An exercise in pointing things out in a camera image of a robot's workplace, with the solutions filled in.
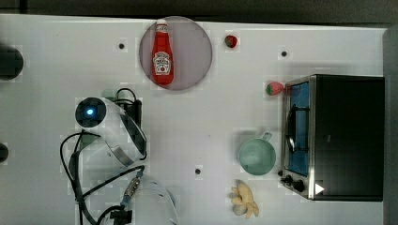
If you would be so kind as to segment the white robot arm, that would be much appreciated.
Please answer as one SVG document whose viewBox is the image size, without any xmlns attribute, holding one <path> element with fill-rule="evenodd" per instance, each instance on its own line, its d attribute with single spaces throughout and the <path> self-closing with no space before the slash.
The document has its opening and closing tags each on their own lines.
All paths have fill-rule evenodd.
<svg viewBox="0 0 398 225">
<path fill-rule="evenodd" d="M 75 120 L 77 142 L 62 163 L 78 225 L 179 225 L 174 198 L 148 175 L 140 125 L 105 97 L 82 99 Z"/>
</svg>

